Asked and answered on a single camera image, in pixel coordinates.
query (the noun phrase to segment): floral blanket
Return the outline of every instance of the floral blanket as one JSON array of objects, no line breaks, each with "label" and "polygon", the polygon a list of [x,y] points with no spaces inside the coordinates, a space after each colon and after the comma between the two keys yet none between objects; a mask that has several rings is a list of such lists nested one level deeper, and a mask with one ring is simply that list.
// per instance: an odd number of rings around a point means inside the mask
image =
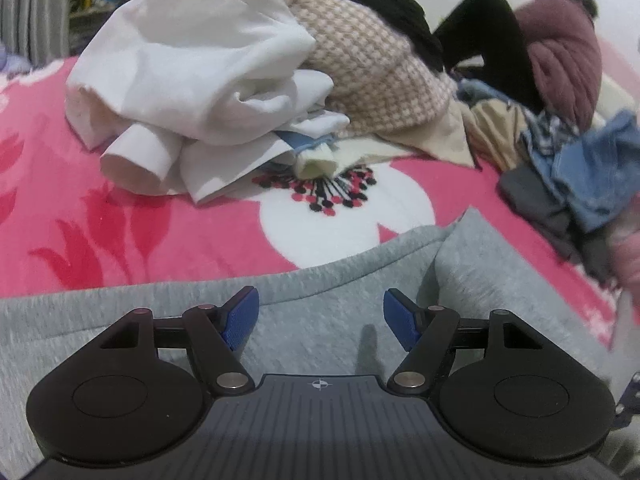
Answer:
[{"label": "floral blanket", "polygon": [[195,207],[135,196],[100,174],[64,115],[75,60],[0,79],[0,297],[286,272],[366,251],[474,206],[603,343],[614,304],[561,262],[496,191],[497,172],[404,158],[335,180],[257,177]]}]

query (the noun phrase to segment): pink jacket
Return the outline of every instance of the pink jacket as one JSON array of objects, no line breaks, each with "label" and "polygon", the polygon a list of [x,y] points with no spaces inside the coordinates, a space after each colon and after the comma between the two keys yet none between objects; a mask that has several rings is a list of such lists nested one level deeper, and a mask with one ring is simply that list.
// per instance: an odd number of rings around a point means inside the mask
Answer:
[{"label": "pink jacket", "polygon": [[573,0],[533,0],[515,14],[546,106],[588,130],[602,79],[591,18]]}]

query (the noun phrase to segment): beige cloth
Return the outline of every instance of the beige cloth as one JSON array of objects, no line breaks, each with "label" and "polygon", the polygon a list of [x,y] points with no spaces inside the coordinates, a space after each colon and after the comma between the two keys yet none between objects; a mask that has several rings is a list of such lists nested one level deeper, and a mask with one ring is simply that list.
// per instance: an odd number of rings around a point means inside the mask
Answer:
[{"label": "beige cloth", "polygon": [[471,147],[501,171],[512,170],[526,160],[526,150],[518,142],[527,121],[522,108],[500,99],[480,101],[471,109],[458,103]]},{"label": "beige cloth", "polygon": [[350,0],[284,0],[316,39],[302,68],[329,75],[327,110],[347,115],[341,137],[385,134],[438,117],[456,85],[412,53],[407,37]]},{"label": "beige cloth", "polygon": [[391,142],[421,150],[439,160],[474,167],[474,158],[466,141],[462,110],[453,99],[438,117],[426,124],[378,135]]}]

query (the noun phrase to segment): checkered knit fabric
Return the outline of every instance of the checkered knit fabric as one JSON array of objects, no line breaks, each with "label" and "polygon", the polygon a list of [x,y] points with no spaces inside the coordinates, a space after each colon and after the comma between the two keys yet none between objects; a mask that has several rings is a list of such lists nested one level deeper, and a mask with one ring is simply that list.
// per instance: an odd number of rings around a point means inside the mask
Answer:
[{"label": "checkered knit fabric", "polygon": [[434,75],[412,52],[404,35],[369,7],[350,0],[284,0],[316,38],[302,68],[334,80],[326,108],[351,123],[337,135],[391,134],[427,123],[449,104],[455,83]]}]

